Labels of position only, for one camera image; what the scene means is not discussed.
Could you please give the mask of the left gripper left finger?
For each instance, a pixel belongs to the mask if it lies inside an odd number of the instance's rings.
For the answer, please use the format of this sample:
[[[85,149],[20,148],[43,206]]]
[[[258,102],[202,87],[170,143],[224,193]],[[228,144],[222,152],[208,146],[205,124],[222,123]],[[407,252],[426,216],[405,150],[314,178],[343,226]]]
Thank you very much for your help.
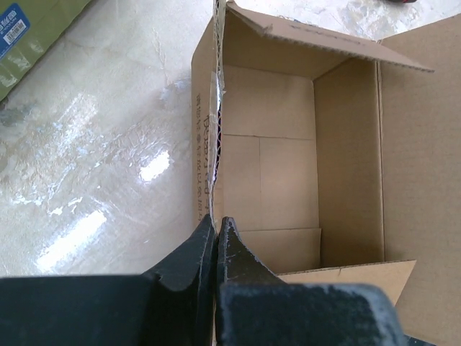
[[[210,345],[216,233],[191,236],[137,275],[1,280],[3,345]]]

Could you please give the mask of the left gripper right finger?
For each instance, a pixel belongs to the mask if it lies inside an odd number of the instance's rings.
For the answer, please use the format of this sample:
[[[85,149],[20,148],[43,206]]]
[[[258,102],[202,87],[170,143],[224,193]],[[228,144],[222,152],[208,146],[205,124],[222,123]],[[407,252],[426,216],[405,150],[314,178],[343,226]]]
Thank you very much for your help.
[[[289,284],[222,219],[218,242],[218,345],[404,345],[395,308],[368,284]]]

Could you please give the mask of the brown cardboard express box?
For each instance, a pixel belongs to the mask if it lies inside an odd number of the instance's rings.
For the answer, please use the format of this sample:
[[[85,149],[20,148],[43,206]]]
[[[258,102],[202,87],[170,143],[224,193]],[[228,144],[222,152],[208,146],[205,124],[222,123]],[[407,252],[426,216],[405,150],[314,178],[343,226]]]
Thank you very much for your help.
[[[460,17],[375,42],[216,1],[192,56],[194,217],[290,283],[371,283],[460,343]]]

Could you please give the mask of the olive green plastic bin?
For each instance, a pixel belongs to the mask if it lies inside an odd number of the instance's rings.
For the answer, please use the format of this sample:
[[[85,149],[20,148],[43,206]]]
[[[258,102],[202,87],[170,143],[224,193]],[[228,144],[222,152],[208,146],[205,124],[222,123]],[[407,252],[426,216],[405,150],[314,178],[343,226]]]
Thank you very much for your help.
[[[90,0],[1,2],[2,99],[90,3]]]

